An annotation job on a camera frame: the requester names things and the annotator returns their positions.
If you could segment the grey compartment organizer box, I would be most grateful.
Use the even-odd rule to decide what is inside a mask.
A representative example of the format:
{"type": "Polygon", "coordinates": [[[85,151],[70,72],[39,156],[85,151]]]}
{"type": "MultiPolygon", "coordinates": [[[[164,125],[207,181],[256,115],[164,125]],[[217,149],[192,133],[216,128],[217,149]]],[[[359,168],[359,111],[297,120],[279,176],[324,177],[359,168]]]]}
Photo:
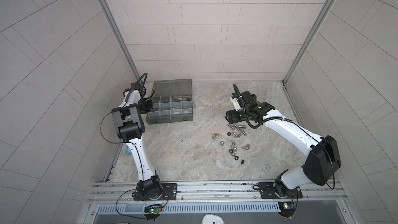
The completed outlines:
{"type": "Polygon", "coordinates": [[[157,80],[153,89],[153,107],[146,117],[148,124],[193,120],[191,79],[157,80]]]}

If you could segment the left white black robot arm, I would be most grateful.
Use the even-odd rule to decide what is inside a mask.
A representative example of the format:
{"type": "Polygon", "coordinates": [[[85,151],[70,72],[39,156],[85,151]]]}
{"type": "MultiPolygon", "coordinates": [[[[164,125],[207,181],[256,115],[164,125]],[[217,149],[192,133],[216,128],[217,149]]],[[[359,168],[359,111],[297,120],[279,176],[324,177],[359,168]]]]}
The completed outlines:
{"type": "Polygon", "coordinates": [[[136,201],[158,200],[163,188],[145,151],[145,124],[142,119],[142,113],[152,108],[152,101],[145,97],[146,88],[139,82],[132,83],[123,95],[123,102],[112,109],[111,116],[116,134],[126,143],[137,168],[138,183],[132,196],[136,201]]]}

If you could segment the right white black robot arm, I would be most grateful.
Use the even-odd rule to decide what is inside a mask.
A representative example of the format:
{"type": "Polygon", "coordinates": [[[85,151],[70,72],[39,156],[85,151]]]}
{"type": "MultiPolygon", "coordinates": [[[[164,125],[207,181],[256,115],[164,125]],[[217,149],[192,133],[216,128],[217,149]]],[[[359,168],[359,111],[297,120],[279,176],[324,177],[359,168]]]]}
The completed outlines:
{"type": "Polygon", "coordinates": [[[268,102],[259,102],[249,91],[239,92],[234,87],[230,98],[234,109],[226,113],[230,124],[246,122],[252,129],[267,127],[293,144],[306,157],[305,163],[282,172],[271,187],[276,196],[286,198],[290,191],[308,183],[324,186],[341,167],[337,141],[327,135],[315,134],[286,118],[268,102]]]}

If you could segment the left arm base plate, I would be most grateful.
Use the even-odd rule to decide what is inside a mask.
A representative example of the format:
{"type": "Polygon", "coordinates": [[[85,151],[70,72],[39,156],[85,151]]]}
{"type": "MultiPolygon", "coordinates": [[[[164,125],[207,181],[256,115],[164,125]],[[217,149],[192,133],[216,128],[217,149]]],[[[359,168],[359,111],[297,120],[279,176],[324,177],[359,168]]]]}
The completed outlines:
{"type": "Polygon", "coordinates": [[[160,201],[163,199],[176,200],[177,183],[162,183],[152,189],[138,188],[132,193],[134,201],[160,201]]]}

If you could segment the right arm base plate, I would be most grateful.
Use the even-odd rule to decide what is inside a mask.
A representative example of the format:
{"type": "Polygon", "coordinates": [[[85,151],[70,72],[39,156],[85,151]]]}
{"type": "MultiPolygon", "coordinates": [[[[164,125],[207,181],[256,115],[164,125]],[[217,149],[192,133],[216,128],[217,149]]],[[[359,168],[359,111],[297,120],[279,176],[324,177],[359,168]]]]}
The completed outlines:
{"type": "Polygon", "coordinates": [[[259,191],[261,195],[261,199],[293,199],[303,198],[300,187],[296,187],[295,189],[284,188],[281,185],[278,185],[274,181],[263,181],[252,186],[252,189],[255,191],[259,191]]]}

